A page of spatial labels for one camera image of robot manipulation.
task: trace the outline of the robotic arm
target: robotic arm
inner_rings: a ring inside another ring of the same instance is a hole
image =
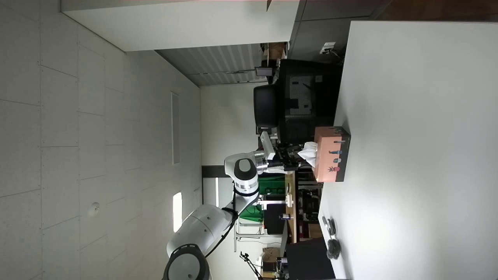
[[[268,168],[268,153],[236,154],[225,161],[234,184],[234,203],[225,209],[201,206],[170,240],[164,280],[209,280],[208,257],[228,237],[239,215],[259,196],[259,175]]]

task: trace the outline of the white robotic arm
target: white robotic arm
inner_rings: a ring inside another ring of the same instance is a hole
[[[206,259],[225,240],[239,215],[259,195],[259,175],[268,168],[262,153],[236,154],[225,161],[225,173],[234,182],[234,203],[225,209],[201,206],[187,217],[170,240],[164,280],[209,280]]]

